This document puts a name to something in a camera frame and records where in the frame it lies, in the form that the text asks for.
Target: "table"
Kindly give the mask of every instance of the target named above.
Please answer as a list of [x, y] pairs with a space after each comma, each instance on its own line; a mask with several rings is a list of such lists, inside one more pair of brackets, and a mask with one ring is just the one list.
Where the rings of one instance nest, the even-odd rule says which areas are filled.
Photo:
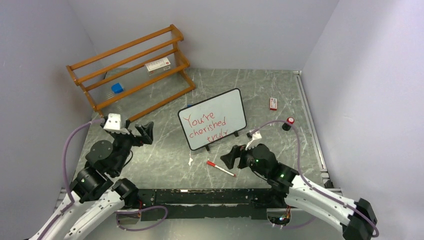
[[[117, 68], [107, 74], [112, 75], [122, 70], [123, 68]], [[294, 117], [300, 133], [303, 173], [310, 180], [322, 185], [320, 169], [324, 163], [318, 154], [316, 136], [313, 135], [306, 113], [307, 107], [293, 71], [189, 68], [187, 74], [196, 84], [195, 90], [135, 121], [135, 124], [154, 122], [153, 144], [132, 148], [133, 159], [123, 169], [121, 178], [130, 179], [140, 189], [268, 188], [269, 185], [248, 168], [233, 168], [231, 171], [237, 175], [234, 178], [211, 168], [206, 161], [215, 162], [225, 168], [220, 156], [227, 154], [233, 145], [246, 144], [249, 141], [246, 137], [248, 130], [271, 120]], [[94, 97], [99, 99], [113, 97], [110, 90], [112, 84], [119, 82], [124, 87], [131, 88], [147, 77], [145, 72], [134, 71], [119, 78], [118, 81], [105, 84]], [[103, 112], [132, 116], [181, 91], [187, 87], [186, 85], [182, 77], [174, 74], [104, 108]], [[239, 88], [241, 91], [247, 127], [239, 131], [239, 137], [228, 136], [210, 144], [210, 151], [205, 148], [191, 151], [177, 117], [178, 110], [185, 108], [187, 104], [200, 102], [233, 88]], [[269, 109], [271, 97], [278, 99], [277, 111]], [[94, 113], [92, 118], [96, 119], [99, 116]], [[134, 123], [129, 129], [137, 133]], [[293, 131], [284, 131], [281, 129], [281, 124], [276, 124], [264, 127], [260, 133], [262, 143], [275, 153], [280, 162], [297, 168], [297, 143]], [[76, 173], [84, 167], [85, 155], [99, 140], [113, 139], [99, 125], [92, 125], [88, 130]]]

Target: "whiteboard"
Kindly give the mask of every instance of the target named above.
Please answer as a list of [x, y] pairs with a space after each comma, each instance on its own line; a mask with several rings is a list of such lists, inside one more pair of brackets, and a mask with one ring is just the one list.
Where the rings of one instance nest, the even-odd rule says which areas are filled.
[[240, 89], [234, 88], [178, 111], [191, 150], [197, 150], [247, 125]]

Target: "red cap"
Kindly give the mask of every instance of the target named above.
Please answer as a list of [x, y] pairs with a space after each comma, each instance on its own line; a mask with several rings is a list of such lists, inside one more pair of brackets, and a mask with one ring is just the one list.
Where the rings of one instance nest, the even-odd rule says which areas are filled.
[[288, 122], [289, 124], [294, 124], [294, 123], [295, 123], [295, 119], [294, 119], [293, 117], [289, 116], [289, 117], [287, 118], [287, 122]]
[[211, 162], [211, 161], [207, 161], [206, 162], [208, 165], [211, 165], [212, 167], [215, 167], [215, 163]]

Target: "blue block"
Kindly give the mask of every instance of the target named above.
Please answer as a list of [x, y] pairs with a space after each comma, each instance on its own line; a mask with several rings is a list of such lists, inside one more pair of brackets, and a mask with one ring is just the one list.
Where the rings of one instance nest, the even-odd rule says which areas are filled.
[[112, 92], [114, 92], [115, 94], [122, 93], [123, 91], [124, 87], [119, 83], [116, 83], [112, 86]]

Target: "wooden shelf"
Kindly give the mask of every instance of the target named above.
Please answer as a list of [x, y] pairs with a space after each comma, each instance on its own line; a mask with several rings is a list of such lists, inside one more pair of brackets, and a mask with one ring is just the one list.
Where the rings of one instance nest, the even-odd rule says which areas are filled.
[[[172, 35], [172, 39], [171, 40], [165, 41], [165, 42], [163, 42], [161, 44], [158, 44], [158, 45], [156, 45], [154, 47], [151, 47], [149, 49], [146, 49], [144, 51], [141, 51], [141, 52], [139, 52], [139, 53], [137, 53], [135, 55], [132, 55], [130, 57], [127, 57], [127, 58], [125, 58], [123, 60], [120, 60], [120, 61], [118, 61], [116, 63], [113, 63], [113, 64], [111, 64], [109, 66], [103, 67], [103, 68], [101, 68], [99, 70], [96, 70], [96, 71], [94, 71], [92, 73], [89, 73], [89, 74], [87, 74], [85, 76], [82, 76], [80, 78], [78, 78], [77, 75], [74, 72], [75, 70], [80, 69], [80, 68], [82, 68], [82, 67], [84, 67], [84, 66], [86, 66], [88, 64], [92, 64], [92, 63], [94, 63], [96, 61], [99, 61], [99, 60], [101, 60], [103, 58], [112, 56], [112, 55], [114, 55], [116, 53], [119, 53], [119, 52], [125, 50], [125, 49], [128, 49], [130, 47], [133, 47], [133, 46], [138, 45], [140, 43], [143, 43], [143, 42], [145, 42], [147, 40], [156, 38], [156, 37], [158, 37], [158, 36], [160, 36], [162, 34], [168, 33], [168, 32], [170, 32], [171, 35]], [[143, 36], [143, 37], [141, 37], [139, 39], [136, 39], [134, 41], [128, 42], [128, 43], [126, 43], [124, 45], [115, 47], [115, 48], [113, 48], [113, 49], [111, 49], [109, 51], [103, 52], [103, 53], [101, 53], [101, 54], [99, 54], [97, 56], [93, 56], [93, 57], [91, 57], [89, 59], [83, 60], [83, 61], [78, 62], [78, 63], [75, 63], [73, 65], [67, 65], [66, 66], [66, 69], [68, 70], [69, 75], [72, 78], [72, 80], [75, 83], [75, 85], [79, 86], [82, 89], [82, 91], [84, 92], [84, 94], [87, 97], [88, 102], [90, 103], [90, 105], [93, 108], [93, 110], [96, 111], [102, 117], [104, 116], [104, 114], [102, 112], [102, 109], [103, 108], [105, 108], [105, 107], [107, 107], [107, 106], [115, 103], [116, 101], [118, 101], [118, 100], [120, 100], [122, 98], [125, 98], [125, 97], [127, 97], [127, 96], [129, 96], [129, 95], [131, 95], [131, 94], [133, 94], [133, 93], [135, 93], [135, 92], [137, 92], [137, 91], [139, 91], [139, 90], [141, 90], [141, 89], [143, 89], [143, 88], [151, 85], [151, 84], [154, 84], [154, 83], [156, 83], [156, 82], [158, 82], [158, 81], [160, 81], [160, 80], [162, 80], [162, 79], [164, 79], [166, 77], [169, 77], [169, 76], [171, 76], [173, 74], [179, 73], [185, 79], [185, 81], [188, 83], [188, 86], [189, 87], [187, 87], [184, 90], [182, 90], [182, 91], [180, 91], [180, 92], [178, 92], [178, 93], [176, 93], [176, 94], [174, 94], [174, 95], [172, 95], [172, 96], [164, 99], [163, 101], [161, 101], [161, 102], [159, 102], [157, 104], [154, 104], [153, 106], [149, 107], [148, 109], [146, 109], [144, 111], [141, 111], [140, 113], [137, 113], [134, 116], [131, 116], [129, 118], [129, 120], [132, 122], [134, 120], [137, 120], [137, 119], [143, 117], [146, 114], [151, 113], [152, 111], [154, 111], [154, 110], [156, 110], [156, 109], [164, 106], [165, 104], [167, 104], [167, 103], [169, 103], [169, 102], [171, 102], [171, 101], [173, 101], [173, 100], [175, 100], [175, 99], [183, 96], [184, 94], [186, 94], [186, 93], [188, 93], [188, 92], [190, 92], [190, 91], [192, 91], [192, 90], [194, 90], [196, 88], [195, 83], [187, 76], [187, 74], [185, 72], [185, 69], [190, 66], [190, 62], [183, 55], [183, 53], [180, 51], [180, 48], [178, 47], [178, 42], [179, 41], [183, 41], [183, 40], [184, 40], [183, 34], [180, 32], [180, 30], [178, 30], [178, 28], [176, 28], [173, 24], [171, 24], [167, 28], [164, 28], [164, 29], [159, 30], [159, 31], [156, 31], [156, 32], [154, 32], [152, 34]], [[124, 64], [127, 64], [129, 62], [132, 62], [132, 61], [134, 61], [136, 59], [139, 59], [139, 58], [141, 58], [143, 56], [146, 56], [148, 54], [154, 53], [154, 52], [156, 52], [156, 51], [158, 51], [160, 49], [163, 49], [163, 48], [165, 48], [167, 46], [170, 46], [170, 45], [172, 45], [172, 49], [169, 50], [169, 51], [167, 51], [167, 52], [164, 52], [164, 53], [159, 54], [159, 55], [157, 55], [155, 57], [152, 57], [152, 58], [150, 58], [150, 59], [148, 59], [146, 61], [143, 61], [143, 62], [141, 62], [139, 64], [136, 64], [136, 65], [134, 65], [134, 66], [132, 66], [130, 68], [127, 68], [127, 69], [125, 69], [125, 70], [123, 70], [123, 71], [121, 71], [119, 73], [116, 73], [116, 74], [114, 74], [112, 76], [109, 76], [109, 77], [107, 77], [105, 79], [102, 79], [100, 81], [97, 81], [97, 82], [95, 82], [93, 84], [90, 84], [88, 86], [84, 86], [84, 84], [83, 84], [84, 82], [86, 82], [86, 81], [88, 81], [90, 79], [93, 79], [93, 78], [95, 78], [95, 77], [97, 77], [99, 75], [102, 75], [102, 74], [104, 74], [106, 72], [109, 72], [109, 71], [111, 71], [113, 69], [116, 69], [116, 68], [118, 68], [118, 67], [120, 67], [120, 66], [122, 66]], [[166, 57], [168, 55], [171, 55], [171, 54], [174, 54], [175, 55], [175, 60], [176, 60], [177, 66], [174, 67], [174, 68], [171, 68], [168, 71], [163, 72], [162, 74], [160, 74], [158, 76], [153, 77], [152, 79], [150, 79], [150, 80], [148, 80], [146, 82], [143, 82], [140, 85], [137, 85], [137, 86], [135, 86], [135, 87], [133, 87], [131, 89], [127, 89], [124, 92], [121, 92], [119, 94], [116, 94], [114, 97], [112, 97], [110, 99], [107, 99], [107, 100], [105, 100], [103, 102], [100, 102], [100, 103], [96, 103], [94, 101], [93, 97], [89, 93], [89, 91], [92, 91], [92, 90], [94, 90], [94, 89], [96, 89], [96, 88], [98, 88], [98, 87], [100, 87], [100, 86], [102, 86], [102, 85], [104, 85], [106, 83], [109, 83], [110, 81], [113, 81], [113, 80], [115, 80], [115, 79], [117, 79], [119, 77], [122, 77], [122, 76], [124, 76], [126, 74], [129, 74], [129, 73], [131, 73], [131, 72], [133, 72], [133, 71], [135, 71], [137, 69], [140, 69], [140, 68], [144, 67], [147, 63], [150, 63], [150, 62], [159, 60], [159, 59], [164, 58], [164, 57]]]

